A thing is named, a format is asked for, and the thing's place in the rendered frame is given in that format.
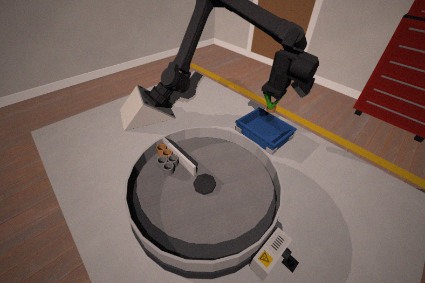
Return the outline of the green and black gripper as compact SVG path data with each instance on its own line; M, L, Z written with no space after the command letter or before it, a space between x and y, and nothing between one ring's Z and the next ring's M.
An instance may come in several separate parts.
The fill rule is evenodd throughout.
M286 94L286 91L287 91L285 90L284 92L282 92L273 88L277 74L286 75L286 74L289 74L289 72L280 73L271 69L269 81L262 86L262 90L261 90L263 91L263 94L265 96L268 109L273 109L274 106L280 101L280 99ZM276 99L276 101L273 104L271 104L271 96Z

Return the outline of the blue crate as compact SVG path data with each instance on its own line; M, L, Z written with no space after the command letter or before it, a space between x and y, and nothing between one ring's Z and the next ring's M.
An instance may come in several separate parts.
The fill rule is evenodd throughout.
M236 130L273 155L297 129L259 107L241 117Z

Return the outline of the grey metal bushing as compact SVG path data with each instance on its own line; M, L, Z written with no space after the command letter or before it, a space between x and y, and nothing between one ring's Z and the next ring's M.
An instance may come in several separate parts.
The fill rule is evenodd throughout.
M168 169L171 168L171 169ZM166 162L163 165L163 172L165 175L170 176L174 173L174 165L171 162Z
M168 162L173 163L174 167L177 167L179 164L179 159L178 156L175 154L169 155L168 156Z
M168 159L167 159L167 157L166 157L166 156L160 156L160 157L157 159L157 164L158 164L159 169L163 169L163 165L164 165L164 163L162 163L162 162L164 162L164 163L168 162Z

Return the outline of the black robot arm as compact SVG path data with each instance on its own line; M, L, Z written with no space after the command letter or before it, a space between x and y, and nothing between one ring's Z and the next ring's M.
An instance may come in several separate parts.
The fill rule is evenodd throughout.
M284 50L275 53L272 69L290 74L277 74L274 89L284 92L291 84L300 97L310 93L317 68L318 57L305 52L307 41L304 30L294 22L282 19L249 0L196 0L195 9L180 49L173 62L161 74L161 82L143 96L155 107L169 108L173 91L185 92L190 87L190 63L202 31L213 9L226 8L280 43ZM290 70L289 70L290 69ZM181 71L182 73L180 73Z

